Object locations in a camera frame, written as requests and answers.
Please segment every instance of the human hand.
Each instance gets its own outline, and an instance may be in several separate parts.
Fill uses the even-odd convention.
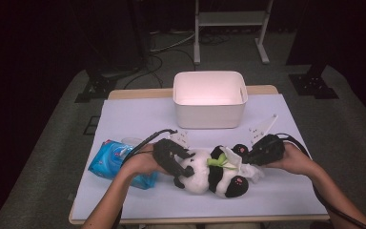
[[[167,174],[153,158],[153,144],[142,147],[138,154],[127,160],[121,169],[128,170],[135,175],[150,174],[155,171]]]
[[[310,176],[319,167],[319,165],[304,155],[294,144],[284,142],[284,147],[285,152],[283,158],[267,164],[267,168],[278,168],[292,174]]]

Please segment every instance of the wire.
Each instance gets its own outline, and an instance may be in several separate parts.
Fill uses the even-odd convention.
[[[163,88],[163,80],[155,72],[151,72],[151,75],[158,81],[159,87]]]
[[[288,141],[293,142],[299,148],[299,150],[301,150],[301,152],[304,153],[304,155],[311,158],[309,156],[307,150],[305,149],[305,147],[301,143],[299,143],[297,140],[295,140],[295,138],[293,138],[291,135],[287,135],[287,134],[278,134],[278,135],[286,135],[287,137],[282,138],[283,140],[288,140]],[[335,213],[336,215],[340,216],[341,218],[351,222],[355,226],[362,228],[362,229],[366,229],[366,224],[364,224],[363,222],[361,222],[357,219],[354,219],[354,218],[350,217],[349,215],[336,209],[332,204],[330,204],[328,201],[326,201],[326,199],[317,191],[317,189],[314,185],[313,185],[313,188],[314,188],[314,192],[315,192],[317,199],[320,201],[320,203],[322,203],[323,206],[325,206],[327,209],[329,209],[331,212]]]
[[[160,61],[159,66],[158,66],[156,69],[152,70],[152,71],[148,71],[148,72],[146,72],[146,73],[142,73],[142,74],[140,74],[140,75],[138,75],[138,76],[134,77],[133,79],[131,79],[131,80],[130,80],[130,81],[129,81],[129,82],[128,82],[124,87],[123,87],[123,90],[127,89],[127,87],[128,87],[130,84],[132,84],[132,83],[133,83],[133,81],[137,80],[138,78],[141,78],[141,77],[143,77],[143,76],[145,76],[145,75],[148,75],[148,74],[152,74],[152,73],[154,73],[154,72],[158,71],[158,70],[162,67],[162,65],[163,65],[163,61],[162,61],[162,59],[161,59],[161,58],[159,58],[159,57],[157,57],[157,56],[154,56],[154,55],[151,55],[151,57],[156,58],[156,59],[158,59],[158,60]]]
[[[200,36],[200,43],[207,46],[217,46],[231,40],[231,37],[229,35],[226,36],[227,38],[224,39],[221,35],[202,34]]]
[[[196,71],[195,64],[194,64],[194,60],[193,60],[193,58],[187,52],[184,52],[184,51],[181,51],[181,50],[165,50],[165,51],[162,51],[162,52],[157,52],[155,54],[161,54],[161,53],[164,53],[164,52],[182,52],[182,53],[186,54],[189,57],[192,65],[193,65],[193,70]]]
[[[184,38],[183,40],[178,41],[178,42],[176,42],[176,43],[174,43],[174,44],[172,44],[172,45],[170,45],[170,46],[167,46],[167,47],[164,47],[164,48],[160,48],[160,49],[157,49],[157,50],[150,50],[150,52],[162,52],[162,51],[165,51],[165,50],[167,50],[167,49],[170,49],[170,48],[173,48],[173,47],[179,46],[179,45],[181,45],[181,44],[184,44],[185,42],[187,42],[187,41],[191,40],[193,37],[194,37],[194,33],[193,33],[193,34],[191,34],[189,37],[186,37],[186,38]]]
[[[154,140],[157,136],[169,132],[169,134],[175,134],[177,131],[171,130],[171,129],[164,129],[162,131],[158,131],[147,137],[147,139],[143,140],[141,143],[139,143],[137,146],[135,146],[129,154],[124,158],[123,163],[121,163],[121,167],[129,160],[131,157],[139,154],[138,151],[144,147],[146,144],[150,143],[150,141]]]

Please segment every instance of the green object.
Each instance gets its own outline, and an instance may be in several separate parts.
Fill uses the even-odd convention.
[[[219,155],[218,159],[212,159],[212,158],[207,159],[208,166],[217,166],[217,167],[222,167],[222,168],[231,169],[231,170],[236,169],[236,168],[225,167],[225,165],[227,163],[228,163],[228,159],[227,159],[227,156],[225,156],[225,154]]]

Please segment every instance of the shelf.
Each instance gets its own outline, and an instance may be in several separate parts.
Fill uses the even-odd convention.
[[[260,26],[265,11],[200,12],[199,26]]]

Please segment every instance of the blue package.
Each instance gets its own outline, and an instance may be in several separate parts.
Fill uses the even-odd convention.
[[[124,158],[132,149],[133,146],[107,140],[103,142],[88,170],[99,177],[113,179],[120,170]],[[157,172],[151,173],[150,175],[139,175],[132,180],[131,186],[144,190],[153,188],[156,178]]]

